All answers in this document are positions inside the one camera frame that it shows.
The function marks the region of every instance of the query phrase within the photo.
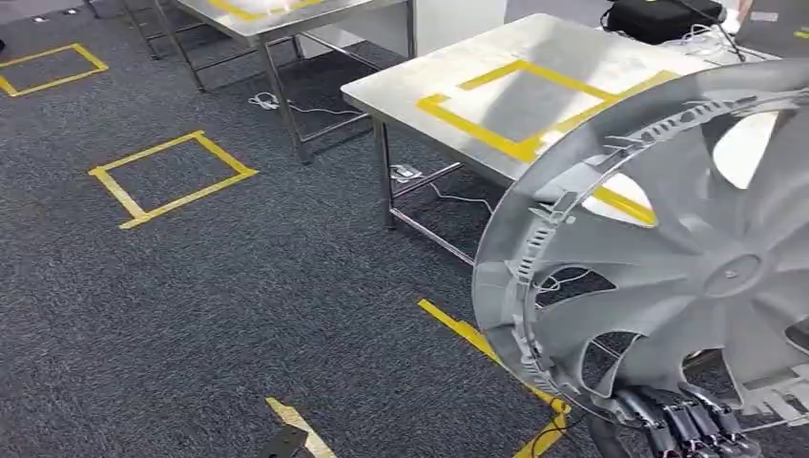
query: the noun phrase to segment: white cable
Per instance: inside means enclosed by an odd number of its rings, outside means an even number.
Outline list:
[[[759,430],[762,430],[762,429],[767,429],[769,427],[780,427],[781,425],[786,425],[788,423],[796,422],[798,420],[803,420],[803,419],[806,419],[806,418],[809,418],[809,414],[801,415],[798,418],[793,418],[792,420],[781,420],[781,421],[778,421],[778,422],[768,423],[766,425],[759,425],[757,427],[748,427],[746,429],[743,429],[741,432],[753,432],[753,431],[759,431]]]
[[[581,274],[581,275],[577,275],[577,276],[575,276],[575,277],[571,277],[571,278],[569,278],[569,279],[564,279],[564,280],[557,280],[557,279],[556,279],[556,277],[554,277],[553,275],[548,276],[548,278],[546,279],[546,281],[547,281],[547,280],[553,281],[553,285],[552,285],[552,286],[549,286],[549,287],[547,287],[547,288],[544,288],[544,287],[540,286],[540,287],[539,287],[539,289],[537,290],[537,294],[541,294],[541,293],[553,293],[553,292],[559,291],[559,290],[561,290],[561,289],[562,289],[562,285],[563,285],[563,284],[565,284],[565,283],[569,283],[569,282],[571,282],[571,281],[577,281],[577,280],[581,280],[581,279],[583,279],[583,278],[587,277],[587,276],[590,274],[590,272],[592,272],[592,271],[591,271],[590,269],[588,269],[588,270],[586,270],[586,271],[585,271],[583,274]]]
[[[714,55],[726,49],[725,36],[714,27],[693,24],[691,30],[676,40],[669,40],[660,46],[666,48],[683,48],[686,55],[702,57]]]
[[[269,96],[269,100],[261,99],[262,95]],[[264,110],[277,110],[278,107],[279,107],[279,100],[272,93],[258,93],[256,95],[248,98],[247,101],[252,103],[253,105],[259,105]],[[361,115],[362,114],[360,112],[354,112],[354,111],[351,111],[351,110],[343,110],[341,112],[333,112],[331,110],[326,110],[325,108],[310,108],[308,110],[305,110],[303,108],[296,107],[295,105],[292,104],[292,102],[289,103],[289,108],[291,108],[291,109],[293,109],[293,110],[295,110],[297,112],[300,112],[300,113],[323,112],[323,113],[329,113],[331,115],[352,115],[352,114],[353,115]]]
[[[491,208],[491,205],[489,205],[487,201],[485,201],[485,200],[483,200],[481,198],[459,198],[458,196],[450,196],[450,195],[446,195],[446,194],[441,194],[441,191],[438,190],[438,187],[436,187],[436,185],[434,185],[432,183],[429,183],[429,185],[430,185],[430,187],[432,187],[432,190],[435,191],[435,194],[437,194],[439,198],[452,198],[452,199],[455,199],[455,200],[462,200],[464,202],[483,203],[484,205],[486,205],[486,208],[487,208],[487,210],[488,210],[488,212],[490,214],[494,213],[494,210]]]

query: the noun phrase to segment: yellow tape marking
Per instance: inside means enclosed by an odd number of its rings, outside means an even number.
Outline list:
[[[500,362],[500,359],[497,358],[497,355],[494,354],[494,350],[491,349],[491,346],[486,341],[486,338],[483,337],[483,334],[481,334],[477,329],[475,329],[474,326],[471,326],[469,323],[466,322],[457,322],[453,320],[452,317],[444,313],[440,308],[436,307],[426,299],[420,300],[419,306],[421,306],[425,312],[432,315],[433,318],[445,324],[446,327],[452,329],[453,331],[455,331],[456,334],[466,339],[470,344],[475,345],[475,347],[478,350],[480,350],[486,356],[490,357],[495,363],[499,364],[500,366],[508,370],[503,365],[503,363]],[[554,404],[553,400],[558,400],[559,398],[555,398],[546,393],[545,391],[537,389],[531,385],[525,383],[523,383],[523,385],[525,385],[528,389],[530,389],[531,392],[533,392],[533,394],[535,394],[543,402],[545,402],[548,405],[551,405],[553,409],[556,410],[557,412],[564,413],[570,411],[570,407],[567,406],[566,404],[562,404],[559,407],[553,405]]]
[[[297,10],[298,8],[308,7],[310,5],[316,5],[323,0],[300,0],[300,2],[293,3],[289,5],[287,8],[275,8],[274,10],[270,10],[273,14],[280,14],[282,12],[287,12],[288,10]]]
[[[242,21],[247,22],[256,21],[266,16],[266,14],[263,12],[245,11],[237,7],[236,5],[233,5],[228,0],[208,0],[208,3],[219,8],[220,10],[224,10],[228,14],[233,14],[235,17],[241,19]]]
[[[452,319],[449,315],[444,313],[440,308],[436,307],[432,304],[432,302],[422,299],[419,301],[419,306],[423,308],[423,310],[430,315],[433,316],[436,320],[446,325],[446,327],[455,331],[456,334],[466,339],[470,344],[473,344],[475,348],[480,350],[483,354],[490,357],[495,363],[499,364],[505,370],[508,370],[507,367],[503,365],[497,355],[494,354],[494,350],[491,349],[491,345],[488,344],[486,338],[483,334],[480,333],[477,329],[471,326],[469,323],[466,322],[458,322]],[[531,390],[533,394],[535,394],[539,399],[543,402],[548,404],[550,408],[556,411],[556,416],[550,422],[549,425],[544,427],[542,431],[536,437],[539,437],[538,443],[536,447],[534,447],[534,451],[537,451],[540,455],[544,453],[550,446],[553,445],[556,441],[562,437],[563,431],[553,431],[547,432],[550,429],[564,429],[565,428],[565,416],[566,414],[570,413],[570,406],[566,403],[560,403],[559,398],[549,395],[545,391],[541,389],[537,389],[531,385],[522,382],[524,386]],[[535,439],[531,439],[527,444],[525,444],[515,455],[514,458],[533,458],[531,456],[531,447],[533,447],[533,442]]]
[[[286,6],[286,8],[273,8],[270,10],[272,14],[282,14],[285,12],[289,12],[291,10],[297,10],[298,8],[308,7],[310,5],[315,5],[323,0],[300,0],[299,2],[295,2]],[[242,21],[251,22],[251,21],[258,21],[262,17],[266,16],[267,14],[264,12],[250,12],[245,11],[236,5],[230,3],[228,0],[208,0],[208,3],[211,5],[224,10],[228,14],[233,14],[235,17],[241,19]]]
[[[563,75],[561,73],[542,68],[528,61],[515,60],[514,62],[504,65],[503,67],[500,67],[488,73],[484,73],[480,76],[470,79],[469,81],[463,82],[458,85],[458,88],[464,91],[472,91],[487,83],[490,83],[506,75],[519,71],[525,71],[535,74],[543,79],[547,79],[548,81],[554,82],[556,84],[572,89],[574,91],[578,91],[596,98],[600,98],[603,101],[579,114],[576,114],[568,119],[565,119],[552,126],[549,126],[548,128],[538,132],[537,134],[530,135],[528,138],[521,141],[513,141],[502,135],[496,134],[483,126],[476,124],[468,119],[465,119],[462,116],[459,116],[451,112],[450,110],[447,110],[446,108],[442,107],[441,106],[442,103],[445,103],[448,100],[450,100],[450,97],[447,95],[444,94],[428,95],[418,100],[416,102],[416,106],[424,110],[425,112],[441,119],[445,123],[457,129],[460,129],[461,131],[469,134],[474,138],[477,138],[478,140],[484,142],[485,144],[494,149],[497,149],[522,162],[533,162],[536,159],[536,151],[543,145],[543,137],[548,132],[555,131],[566,134],[575,129],[578,125],[580,125],[587,119],[593,117],[594,115],[600,113],[603,110],[606,110],[607,108],[618,103],[619,101],[631,95],[641,93],[652,86],[656,86],[660,83],[678,77],[676,73],[666,71],[659,72],[654,76],[652,76],[651,78],[632,86],[631,88],[620,94],[611,94],[606,91],[602,91],[598,88],[595,88],[593,86],[590,86],[589,84],[583,81],[579,81],[570,78],[566,75]],[[644,207],[639,203],[631,201],[628,198],[624,198],[623,196],[620,196],[617,193],[611,191],[597,192],[594,193],[593,195],[595,196],[595,198],[603,200],[608,205],[620,211],[628,213],[633,218],[636,218],[647,225],[650,226],[654,225],[655,218],[653,211],[649,208]]]
[[[626,198],[612,189],[599,186],[592,192],[592,196],[609,204],[615,210],[623,212],[638,221],[642,221],[650,226],[654,225],[656,217],[654,212],[645,206],[635,202],[630,198]]]
[[[134,218],[139,219],[146,215],[146,212],[140,208],[140,205],[138,205],[137,202],[132,199],[132,196],[130,196],[129,193],[124,191],[124,188],[122,188],[121,185],[115,181],[115,178],[111,177],[106,170],[96,167],[88,173],[98,178],[101,181],[101,184],[110,190],[110,193],[112,193],[113,196],[115,196],[115,198],[121,202],[121,205],[123,205]]]
[[[337,455],[329,448],[329,446],[321,439],[321,436],[303,420],[303,417],[298,411],[291,406],[281,404],[276,398],[266,398],[264,401],[276,412],[280,420],[287,425],[292,425],[309,433],[306,437],[306,449],[315,458],[336,458]]]
[[[22,62],[27,62],[29,60],[33,60],[33,59],[43,57],[43,56],[46,56],[46,55],[54,54],[54,53],[57,53],[57,52],[67,51],[67,50],[74,50],[74,51],[78,52],[82,57],[84,57],[91,64],[93,64],[95,66],[95,69],[90,70],[88,72],[75,74],[73,76],[66,76],[64,78],[59,78],[59,79],[57,79],[55,81],[51,81],[50,83],[41,84],[39,86],[34,86],[32,88],[27,88],[27,89],[24,89],[24,90],[17,90],[16,88],[14,88],[14,86],[11,85],[11,83],[8,81],[8,79],[6,79],[2,74],[0,74],[0,89],[5,91],[6,94],[8,94],[8,95],[10,95],[12,97],[17,97],[19,95],[35,93],[37,91],[42,91],[42,90],[45,90],[45,89],[49,89],[49,88],[52,88],[54,86],[59,86],[61,84],[70,83],[72,81],[75,81],[75,80],[90,76],[91,74],[106,72],[107,70],[110,69],[110,67],[107,64],[105,64],[104,62],[101,62],[101,60],[98,59],[98,57],[95,57],[91,52],[87,51],[87,49],[85,49],[83,46],[81,46],[78,43],[73,43],[73,44],[68,45],[68,46],[62,46],[60,48],[54,48],[52,50],[47,50],[47,51],[40,52],[40,53],[37,53],[37,54],[27,55],[25,57],[20,57],[18,59],[10,60],[8,62],[3,62],[3,63],[0,63],[0,69],[5,68],[5,67],[9,67],[9,66],[12,66],[12,65],[20,64]]]
[[[159,145],[153,146],[148,150],[141,151],[140,153],[135,153],[130,156],[123,157],[119,160],[110,162],[106,165],[101,165],[99,167],[95,167],[92,169],[88,174],[97,177],[101,184],[103,184],[110,193],[121,202],[121,205],[127,209],[127,211],[132,215],[133,219],[127,222],[120,224],[118,227],[121,229],[131,229],[139,224],[143,224],[150,219],[155,217],[159,217],[160,215],[169,212],[171,210],[176,209],[181,205],[185,205],[186,203],[192,202],[197,200],[198,198],[204,198],[209,194],[212,194],[220,189],[226,188],[232,184],[236,184],[242,181],[245,178],[252,177],[253,175],[257,174],[258,170],[250,169],[238,160],[235,157],[229,155],[227,152],[222,150],[216,143],[211,141],[208,137],[206,137],[204,131],[195,131],[191,132],[190,134],[186,134],[175,138],[173,140],[166,141],[164,143],[160,143]],[[138,159],[142,159],[143,157],[153,155],[159,151],[166,150],[173,146],[176,146],[184,141],[188,140],[196,140],[202,145],[203,148],[208,150],[211,154],[221,159],[222,162],[230,166],[233,170],[236,171],[236,175],[233,177],[229,177],[220,181],[219,183],[212,184],[206,188],[200,189],[194,193],[189,194],[184,198],[178,198],[173,200],[165,205],[155,208],[154,210],[150,210],[148,212],[143,211],[140,208],[132,196],[129,195],[124,189],[118,184],[117,181],[113,177],[110,176],[109,171],[114,169],[115,167],[120,167],[124,164],[128,164]]]
[[[535,456],[542,456],[543,453],[548,451],[550,446],[555,444],[556,441],[562,437],[562,434],[565,433],[564,429],[567,426],[565,414],[557,414],[546,427],[542,428],[533,439],[514,454],[514,458],[534,458]]]

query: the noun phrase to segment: wheel cover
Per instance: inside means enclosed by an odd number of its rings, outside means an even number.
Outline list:
[[[503,197],[475,262],[475,314],[501,361],[530,385],[595,401],[616,380],[676,391],[683,359],[715,348],[748,405],[785,378],[805,383],[807,102],[809,61],[712,69],[609,108],[537,158]],[[763,113],[774,127],[742,189],[716,166],[715,147]],[[619,174],[645,193],[651,227],[588,209]],[[645,206],[624,210],[643,220]],[[615,288],[536,306],[537,285],[567,267]],[[638,337],[585,383],[588,347],[618,331]]]

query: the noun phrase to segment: hubcap center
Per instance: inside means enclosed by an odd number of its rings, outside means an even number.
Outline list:
[[[758,280],[761,258],[743,255],[720,265],[705,282],[709,296],[727,296],[745,289]]]

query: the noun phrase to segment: black bag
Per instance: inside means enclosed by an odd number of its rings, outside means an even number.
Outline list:
[[[623,31],[638,41],[659,45],[681,38],[693,24],[711,26],[719,22],[723,12],[724,7],[713,0],[617,0],[604,29]]]

